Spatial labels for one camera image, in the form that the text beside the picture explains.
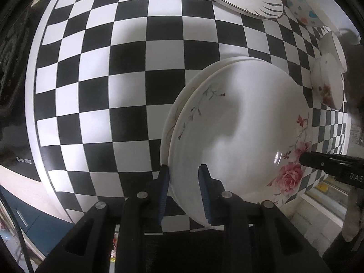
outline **table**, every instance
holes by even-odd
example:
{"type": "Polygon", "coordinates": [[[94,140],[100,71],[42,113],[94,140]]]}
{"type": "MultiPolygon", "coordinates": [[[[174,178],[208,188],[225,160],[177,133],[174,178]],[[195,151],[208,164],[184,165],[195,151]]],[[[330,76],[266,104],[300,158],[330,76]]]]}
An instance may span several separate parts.
{"type": "MultiPolygon", "coordinates": [[[[55,204],[77,222],[97,201],[124,201],[157,177],[162,129],[185,84],[206,66],[252,56],[302,87],[313,150],[342,153],[346,105],[332,111],[312,93],[310,69],[325,28],[285,14],[263,21],[211,0],[51,0],[33,41],[25,88],[30,146],[55,204]]],[[[325,178],[308,169],[299,192],[325,178]]],[[[162,228],[190,231],[169,196],[162,228]]]]}

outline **person's hand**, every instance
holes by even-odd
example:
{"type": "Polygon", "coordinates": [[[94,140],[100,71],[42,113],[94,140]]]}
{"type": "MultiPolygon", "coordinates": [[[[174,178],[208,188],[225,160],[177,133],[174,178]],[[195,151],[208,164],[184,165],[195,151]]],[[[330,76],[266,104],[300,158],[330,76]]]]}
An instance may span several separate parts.
{"type": "Polygon", "coordinates": [[[358,205],[363,204],[364,190],[353,187],[349,192],[348,209],[343,224],[343,238],[350,242],[364,227],[364,212],[358,205]]]}

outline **cabinet handle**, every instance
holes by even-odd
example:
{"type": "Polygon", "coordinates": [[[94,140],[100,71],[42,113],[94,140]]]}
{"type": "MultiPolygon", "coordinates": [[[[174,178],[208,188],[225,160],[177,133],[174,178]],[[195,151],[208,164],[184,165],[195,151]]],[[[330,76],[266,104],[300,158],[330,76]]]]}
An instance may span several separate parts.
{"type": "Polygon", "coordinates": [[[15,210],[16,211],[16,213],[18,214],[18,216],[19,216],[19,218],[21,219],[21,221],[24,223],[24,225],[25,225],[25,227],[28,227],[28,223],[27,223],[27,221],[25,220],[25,218],[23,217],[23,215],[20,213],[20,211],[19,210],[15,210]]]}

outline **black and white checkered surface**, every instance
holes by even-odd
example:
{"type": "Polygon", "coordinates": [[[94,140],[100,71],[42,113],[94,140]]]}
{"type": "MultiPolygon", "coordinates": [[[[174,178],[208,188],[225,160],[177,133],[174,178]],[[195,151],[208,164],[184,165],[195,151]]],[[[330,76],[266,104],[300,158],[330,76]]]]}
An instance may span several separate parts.
{"type": "MultiPolygon", "coordinates": [[[[341,153],[345,106],[332,111],[312,95],[323,32],[298,24],[287,7],[278,21],[262,21],[211,0],[58,0],[38,53],[34,114],[45,169],[70,218],[156,178],[174,100],[198,71],[231,56],[289,73],[312,108],[313,150],[341,153]]],[[[310,170],[298,194],[323,179],[310,170]]],[[[162,230],[150,232],[199,228],[168,197],[162,230]]]]}

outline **screw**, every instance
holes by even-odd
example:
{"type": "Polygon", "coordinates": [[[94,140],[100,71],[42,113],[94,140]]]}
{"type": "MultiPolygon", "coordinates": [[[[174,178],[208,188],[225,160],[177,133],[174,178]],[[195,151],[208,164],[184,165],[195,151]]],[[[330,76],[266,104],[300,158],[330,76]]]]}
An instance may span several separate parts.
{"type": "Polygon", "coordinates": [[[105,208],[105,206],[106,206],[106,203],[103,201],[99,201],[98,203],[95,204],[95,207],[97,209],[103,209],[103,208],[105,208]]]}
{"type": "Polygon", "coordinates": [[[264,205],[264,207],[266,207],[266,208],[273,208],[274,203],[273,203],[272,201],[265,200],[265,201],[263,202],[263,205],[264,205]]]}
{"type": "Polygon", "coordinates": [[[148,197],[148,193],[147,192],[139,192],[137,195],[136,195],[139,199],[144,199],[144,198],[147,198],[148,197]]]}
{"type": "Polygon", "coordinates": [[[229,192],[229,191],[223,191],[223,192],[221,193],[221,196],[223,196],[223,198],[231,198],[233,195],[232,195],[232,193],[231,193],[231,192],[229,192]]]}

